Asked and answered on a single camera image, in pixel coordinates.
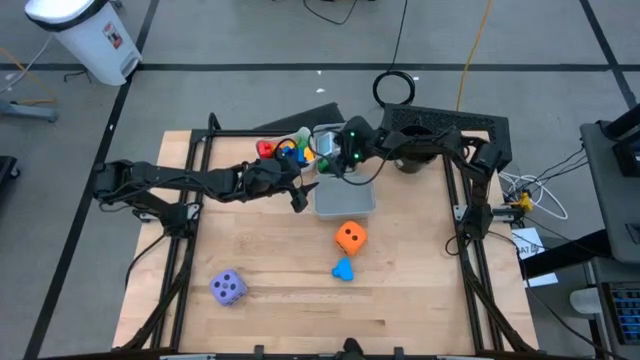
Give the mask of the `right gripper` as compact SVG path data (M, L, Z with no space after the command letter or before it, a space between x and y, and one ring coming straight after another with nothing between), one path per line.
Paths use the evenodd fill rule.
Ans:
M380 128L373 128L363 117L355 116L348 120L335 138L335 147L329 158L331 173L343 179L347 166L356 166L372 157L383 158L384 151L380 144L384 139L384 132Z

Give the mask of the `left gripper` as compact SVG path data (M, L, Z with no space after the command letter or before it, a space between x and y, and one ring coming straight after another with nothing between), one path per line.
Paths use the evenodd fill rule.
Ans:
M307 194L319 185L318 182L313 182L297 187L294 181L300 175L301 168L295 160L256 160L249 163L243 173L243 199L254 200L289 192L292 209L295 213L300 213L308 205Z

